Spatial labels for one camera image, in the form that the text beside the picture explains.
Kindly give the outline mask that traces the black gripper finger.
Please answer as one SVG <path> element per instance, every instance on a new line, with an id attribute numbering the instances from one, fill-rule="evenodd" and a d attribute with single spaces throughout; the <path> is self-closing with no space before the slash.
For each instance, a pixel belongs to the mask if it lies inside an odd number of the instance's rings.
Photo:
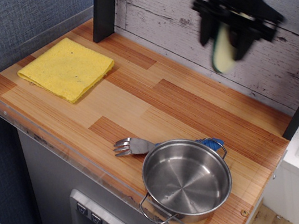
<path id="1" fill-rule="evenodd" d="M 255 31 L 242 30 L 232 28 L 230 32 L 229 42 L 233 49 L 233 58 L 235 61 L 243 59 L 259 34 Z"/>
<path id="2" fill-rule="evenodd" d="M 211 14 L 202 12 L 200 14 L 200 44 L 202 46 L 205 46 L 209 39 L 214 38 L 216 36 L 219 22 L 215 17 L 213 17 Z"/>

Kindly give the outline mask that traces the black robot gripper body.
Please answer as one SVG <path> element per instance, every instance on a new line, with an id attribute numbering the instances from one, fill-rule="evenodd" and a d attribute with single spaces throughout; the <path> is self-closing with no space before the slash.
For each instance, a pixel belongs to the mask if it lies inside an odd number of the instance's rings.
<path id="1" fill-rule="evenodd" d="M 195 0 L 193 10 L 207 29 L 225 24 L 232 32 L 253 40 L 272 41 L 278 26 L 285 21 L 264 0 Z"/>

